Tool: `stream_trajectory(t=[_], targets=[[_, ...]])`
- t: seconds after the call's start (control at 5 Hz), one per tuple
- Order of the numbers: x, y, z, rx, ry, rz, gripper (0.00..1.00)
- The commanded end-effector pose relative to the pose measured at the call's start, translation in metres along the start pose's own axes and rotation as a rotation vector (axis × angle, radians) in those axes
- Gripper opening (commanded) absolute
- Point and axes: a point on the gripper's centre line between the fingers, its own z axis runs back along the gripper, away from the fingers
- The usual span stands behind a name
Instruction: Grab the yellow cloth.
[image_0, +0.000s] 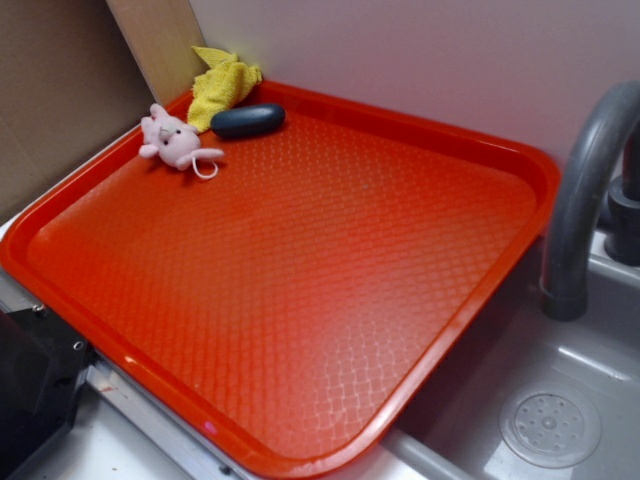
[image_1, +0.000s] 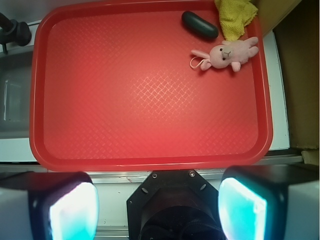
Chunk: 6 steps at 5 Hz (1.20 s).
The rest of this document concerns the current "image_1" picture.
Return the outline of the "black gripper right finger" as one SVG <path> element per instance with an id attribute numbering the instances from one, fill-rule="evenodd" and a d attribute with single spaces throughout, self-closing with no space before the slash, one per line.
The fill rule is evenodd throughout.
<path id="1" fill-rule="evenodd" d="M 228 167 L 218 190 L 218 212 L 228 240 L 318 240 L 319 167 Z"/>

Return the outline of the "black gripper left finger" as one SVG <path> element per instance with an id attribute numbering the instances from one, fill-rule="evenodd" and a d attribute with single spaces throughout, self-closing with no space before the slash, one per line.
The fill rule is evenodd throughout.
<path id="1" fill-rule="evenodd" d="M 1 172 L 2 240 L 93 240 L 99 196 L 85 172 Z"/>

